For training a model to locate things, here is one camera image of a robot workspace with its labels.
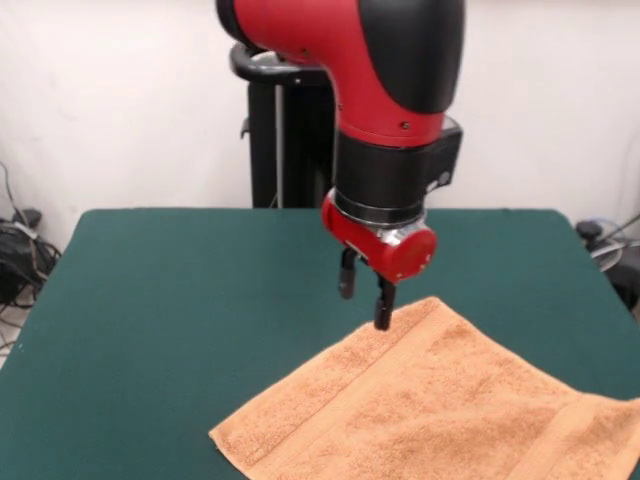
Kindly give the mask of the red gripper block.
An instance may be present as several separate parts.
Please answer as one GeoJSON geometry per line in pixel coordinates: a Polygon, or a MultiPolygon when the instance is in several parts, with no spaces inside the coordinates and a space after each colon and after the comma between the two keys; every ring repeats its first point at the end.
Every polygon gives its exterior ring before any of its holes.
{"type": "Polygon", "coordinates": [[[346,247],[341,254],[338,290],[349,300],[354,296],[356,263],[361,257],[377,273],[380,294],[376,301],[374,327],[390,328],[397,284],[419,275],[431,262],[437,248],[435,232],[426,225],[425,214],[402,226],[372,227],[356,222],[335,204],[335,189],[326,195],[321,216],[325,228],[346,247]]]}

